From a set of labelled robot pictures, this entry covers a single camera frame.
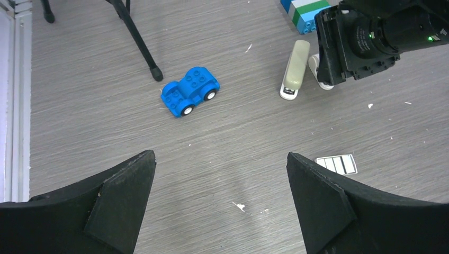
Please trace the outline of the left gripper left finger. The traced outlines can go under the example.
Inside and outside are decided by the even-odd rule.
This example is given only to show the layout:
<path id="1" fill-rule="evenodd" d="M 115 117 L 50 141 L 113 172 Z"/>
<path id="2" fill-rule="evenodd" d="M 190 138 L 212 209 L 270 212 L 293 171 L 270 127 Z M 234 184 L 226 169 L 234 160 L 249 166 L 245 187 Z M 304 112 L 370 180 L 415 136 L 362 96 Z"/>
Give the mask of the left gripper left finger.
<path id="1" fill-rule="evenodd" d="M 156 169 L 143 151 L 96 175 L 1 204 L 1 253 L 133 253 Z"/>

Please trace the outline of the staple tray with staples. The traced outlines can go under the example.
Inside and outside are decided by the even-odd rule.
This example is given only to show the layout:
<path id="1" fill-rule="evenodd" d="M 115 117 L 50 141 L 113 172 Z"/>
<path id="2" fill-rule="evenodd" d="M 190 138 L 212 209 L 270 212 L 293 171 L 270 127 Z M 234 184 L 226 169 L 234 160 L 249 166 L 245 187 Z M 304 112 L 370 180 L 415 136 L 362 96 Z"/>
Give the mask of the staple tray with staples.
<path id="1" fill-rule="evenodd" d="M 339 175 L 357 174 L 357 166 L 352 154 L 319 157 L 315 163 Z"/>

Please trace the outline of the blue toy car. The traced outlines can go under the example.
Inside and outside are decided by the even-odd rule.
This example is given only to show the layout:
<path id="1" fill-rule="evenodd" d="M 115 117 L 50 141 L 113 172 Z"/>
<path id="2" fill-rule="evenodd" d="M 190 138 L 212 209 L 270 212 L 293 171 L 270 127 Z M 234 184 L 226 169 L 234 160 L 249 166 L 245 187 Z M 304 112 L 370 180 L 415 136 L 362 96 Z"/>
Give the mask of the blue toy car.
<path id="1" fill-rule="evenodd" d="M 165 85 L 160 98 L 175 117 L 182 117 L 212 100 L 219 90 L 220 83 L 207 68 L 193 67 L 181 80 Z"/>

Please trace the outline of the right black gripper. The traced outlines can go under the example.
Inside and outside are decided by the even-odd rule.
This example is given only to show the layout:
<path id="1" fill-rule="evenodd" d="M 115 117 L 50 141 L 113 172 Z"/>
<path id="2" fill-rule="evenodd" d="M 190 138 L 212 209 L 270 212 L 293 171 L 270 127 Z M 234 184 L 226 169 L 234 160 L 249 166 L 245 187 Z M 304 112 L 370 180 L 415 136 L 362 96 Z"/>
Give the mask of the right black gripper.
<path id="1" fill-rule="evenodd" d="M 369 16 L 347 2 L 315 16 L 320 63 L 318 81 L 337 85 L 359 80 L 394 66 L 398 52 L 383 42 L 382 19 Z"/>

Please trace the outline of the black music stand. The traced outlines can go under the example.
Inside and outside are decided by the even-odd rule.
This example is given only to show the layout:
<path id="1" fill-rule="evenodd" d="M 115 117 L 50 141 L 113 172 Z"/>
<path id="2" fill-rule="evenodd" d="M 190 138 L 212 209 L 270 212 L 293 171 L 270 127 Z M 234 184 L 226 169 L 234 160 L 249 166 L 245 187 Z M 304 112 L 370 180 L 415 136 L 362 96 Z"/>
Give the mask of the black music stand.
<path id="1" fill-rule="evenodd" d="M 131 46 L 131 52 L 140 52 L 139 59 L 146 62 L 155 81 L 162 81 L 163 72 L 157 66 L 146 43 L 138 31 L 126 4 L 114 5 L 114 1 L 36 1 L 37 18 L 33 25 L 33 78 L 41 71 L 49 77 L 52 70 L 61 77 L 75 74 L 75 64 L 90 67 L 110 65 L 101 54 L 117 63 L 124 52 L 114 49 L 119 42 Z"/>

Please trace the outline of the blue green brick stack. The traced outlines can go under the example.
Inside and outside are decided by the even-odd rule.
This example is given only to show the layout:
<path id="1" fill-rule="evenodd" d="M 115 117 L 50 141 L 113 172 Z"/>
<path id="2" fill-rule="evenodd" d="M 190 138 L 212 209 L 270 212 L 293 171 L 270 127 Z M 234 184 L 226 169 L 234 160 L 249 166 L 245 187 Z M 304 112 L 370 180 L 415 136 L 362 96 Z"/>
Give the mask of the blue green brick stack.
<path id="1" fill-rule="evenodd" d="M 315 15 L 331 7 L 326 0 L 280 0 L 280 4 L 300 34 L 314 32 Z"/>

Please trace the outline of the beige white stapler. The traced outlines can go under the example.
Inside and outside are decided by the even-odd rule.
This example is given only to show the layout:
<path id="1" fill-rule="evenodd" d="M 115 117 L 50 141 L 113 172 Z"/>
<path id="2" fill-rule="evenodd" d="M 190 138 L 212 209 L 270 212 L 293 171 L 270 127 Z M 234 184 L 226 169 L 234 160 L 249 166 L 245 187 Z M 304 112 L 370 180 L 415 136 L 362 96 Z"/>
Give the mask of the beige white stapler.
<path id="1" fill-rule="evenodd" d="M 283 77 L 280 96 L 286 100 L 294 100 L 302 86 L 304 73 L 308 63 L 310 43 L 297 40 L 290 54 Z"/>

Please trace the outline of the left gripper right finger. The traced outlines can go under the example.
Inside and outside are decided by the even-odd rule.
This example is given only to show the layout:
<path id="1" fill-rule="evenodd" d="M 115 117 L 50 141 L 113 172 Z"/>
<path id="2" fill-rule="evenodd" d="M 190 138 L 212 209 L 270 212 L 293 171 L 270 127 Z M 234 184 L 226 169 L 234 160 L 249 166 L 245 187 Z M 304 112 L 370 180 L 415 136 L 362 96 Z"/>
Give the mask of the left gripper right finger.
<path id="1" fill-rule="evenodd" d="M 287 173 L 307 253 L 448 253 L 448 205 L 403 197 L 290 152 Z"/>

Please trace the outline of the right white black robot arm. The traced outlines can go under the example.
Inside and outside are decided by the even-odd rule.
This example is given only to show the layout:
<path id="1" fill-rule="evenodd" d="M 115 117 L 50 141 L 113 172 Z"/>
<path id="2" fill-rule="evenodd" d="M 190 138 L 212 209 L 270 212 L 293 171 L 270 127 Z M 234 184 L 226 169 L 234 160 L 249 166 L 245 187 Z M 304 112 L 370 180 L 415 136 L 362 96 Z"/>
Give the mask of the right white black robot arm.
<path id="1" fill-rule="evenodd" d="M 329 86 L 385 71 L 404 52 L 448 44 L 448 1 L 340 1 L 315 22 L 317 81 Z"/>

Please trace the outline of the white staple remover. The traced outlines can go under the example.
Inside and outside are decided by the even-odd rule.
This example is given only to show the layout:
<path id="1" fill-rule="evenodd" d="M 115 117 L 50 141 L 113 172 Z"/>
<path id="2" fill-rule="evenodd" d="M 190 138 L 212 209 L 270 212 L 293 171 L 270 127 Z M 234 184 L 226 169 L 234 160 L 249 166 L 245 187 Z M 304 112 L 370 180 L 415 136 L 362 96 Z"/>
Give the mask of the white staple remover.
<path id="1" fill-rule="evenodd" d="M 315 80 L 317 81 L 318 85 L 324 89 L 324 90 L 331 90 L 334 88 L 333 85 L 327 85 L 325 83 L 319 82 L 318 81 L 318 67 L 319 67 L 319 63 L 320 63 L 320 57 L 319 57 L 319 53 L 316 53 L 312 56 L 309 57 L 308 59 L 308 66 L 313 74 L 313 76 L 315 77 Z"/>

